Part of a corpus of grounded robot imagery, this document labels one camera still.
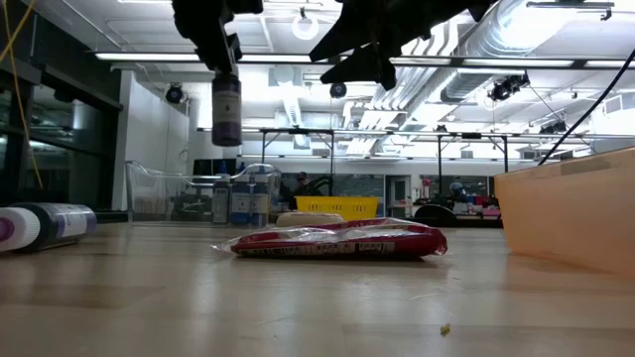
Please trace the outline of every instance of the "yellow cable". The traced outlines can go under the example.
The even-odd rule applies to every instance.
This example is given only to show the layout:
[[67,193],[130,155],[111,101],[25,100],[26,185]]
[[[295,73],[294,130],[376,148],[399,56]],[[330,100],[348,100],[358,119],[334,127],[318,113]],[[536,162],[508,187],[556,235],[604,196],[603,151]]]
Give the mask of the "yellow cable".
[[[40,177],[40,171],[38,170],[38,163],[36,162],[36,155],[33,152],[33,149],[31,148],[31,141],[29,140],[29,125],[27,124],[27,119],[24,114],[24,105],[22,104],[22,96],[20,95],[20,82],[18,80],[18,70],[16,70],[16,60],[13,55],[13,42],[15,41],[18,34],[20,33],[20,30],[22,30],[22,26],[24,25],[24,23],[26,23],[26,19],[31,13],[31,9],[33,8],[34,3],[35,3],[35,0],[32,0],[31,4],[29,4],[29,9],[27,10],[24,18],[22,18],[22,21],[16,28],[16,32],[13,34],[13,36],[11,36],[11,28],[9,27],[9,9],[8,9],[7,0],[5,0],[4,1],[4,23],[5,23],[5,29],[7,31],[7,40],[9,40],[9,43],[7,44],[7,48],[9,50],[8,51],[9,57],[11,58],[11,67],[13,69],[13,81],[16,86],[16,95],[18,96],[18,107],[20,107],[20,118],[22,119],[22,125],[24,126],[24,138],[27,141],[27,147],[31,151],[31,160],[33,161],[33,169],[36,172],[38,185],[40,186],[40,189],[44,189],[44,185],[42,184],[42,178]],[[5,51],[3,52],[2,57],[0,57],[0,61],[2,61],[2,59],[5,57],[6,55],[5,53],[7,52],[6,50],[7,49],[5,49]]]

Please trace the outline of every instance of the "ceiling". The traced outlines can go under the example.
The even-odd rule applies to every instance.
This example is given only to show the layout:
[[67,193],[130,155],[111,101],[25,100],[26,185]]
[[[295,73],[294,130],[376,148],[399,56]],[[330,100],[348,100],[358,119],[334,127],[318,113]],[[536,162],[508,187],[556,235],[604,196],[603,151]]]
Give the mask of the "ceiling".
[[[617,0],[616,3],[630,4],[628,1]],[[193,50],[193,45],[177,32],[170,4],[163,0],[137,2],[143,3],[135,3],[135,0],[39,0],[36,7],[39,13],[96,51],[183,53]],[[268,3],[264,16],[239,16],[227,25],[227,31],[238,34],[245,53],[307,54],[337,19],[340,6],[333,0],[311,0],[307,5],[308,14],[318,21],[318,31],[312,40],[305,41],[293,32],[293,22],[302,2]],[[635,8],[619,8],[608,21],[600,21],[601,15],[601,12],[578,12],[529,56],[626,58],[635,48],[635,37],[632,36],[635,32]],[[301,30],[310,26],[305,23],[307,21],[300,24]],[[472,22],[467,14],[461,14],[454,21],[460,24],[459,35],[469,29]],[[284,110],[284,93],[269,87],[271,68],[271,65],[255,64],[240,67],[245,91],[244,116],[273,117],[276,111]],[[165,88],[170,82],[183,81],[190,96],[209,100],[210,86],[206,82],[209,81],[209,72],[202,64],[145,64],[137,69],[138,78],[155,87]],[[305,75],[319,74],[325,71],[325,67],[306,65],[302,66],[302,71]],[[472,98],[451,108],[449,114],[453,120],[447,124],[456,131],[513,130],[527,127],[531,121],[563,108],[567,109],[567,118],[573,120],[591,105],[590,99],[608,85],[615,72],[530,69],[528,74],[535,92],[525,88],[512,99],[488,108],[475,91]],[[635,71],[628,71],[616,88],[631,89],[634,84]],[[368,101],[376,93],[381,93],[375,84],[350,84],[349,96],[336,100],[329,97],[329,86],[317,82],[307,86],[306,80],[303,85],[304,88],[298,90],[303,111],[341,113],[346,101],[364,98]],[[447,122],[441,117],[433,118],[433,121],[438,120]]]

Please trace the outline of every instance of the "table surface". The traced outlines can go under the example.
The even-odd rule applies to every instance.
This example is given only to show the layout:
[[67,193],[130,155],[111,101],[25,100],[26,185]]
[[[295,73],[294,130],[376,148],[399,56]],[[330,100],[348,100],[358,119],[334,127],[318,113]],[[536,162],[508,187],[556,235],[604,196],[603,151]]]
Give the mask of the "table surface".
[[499,230],[445,230],[449,253],[423,261],[346,262],[210,248],[231,230],[104,227],[76,246],[0,256],[2,357],[635,351],[635,282],[509,254]]

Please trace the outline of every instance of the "clear plastic bin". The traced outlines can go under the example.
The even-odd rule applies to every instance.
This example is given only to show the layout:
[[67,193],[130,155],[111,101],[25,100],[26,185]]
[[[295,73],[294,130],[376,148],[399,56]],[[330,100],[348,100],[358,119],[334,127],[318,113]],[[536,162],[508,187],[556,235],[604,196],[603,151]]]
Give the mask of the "clear plastic bin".
[[[250,165],[238,177],[266,175],[270,208],[278,206],[282,173],[271,165]],[[146,169],[126,162],[128,221],[138,224],[212,225],[214,183],[220,177],[185,176]]]

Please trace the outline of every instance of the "table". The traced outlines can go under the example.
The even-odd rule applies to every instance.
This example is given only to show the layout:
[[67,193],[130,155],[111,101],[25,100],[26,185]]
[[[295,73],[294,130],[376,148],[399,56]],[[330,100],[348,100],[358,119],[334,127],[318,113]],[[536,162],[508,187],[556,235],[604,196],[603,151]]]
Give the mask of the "table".
[[[424,261],[237,259],[240,234],[104,225],[0,256],[0,355],[632,356],[635,282],[445,230]],[[442,337],[440,328],[451,324]]]

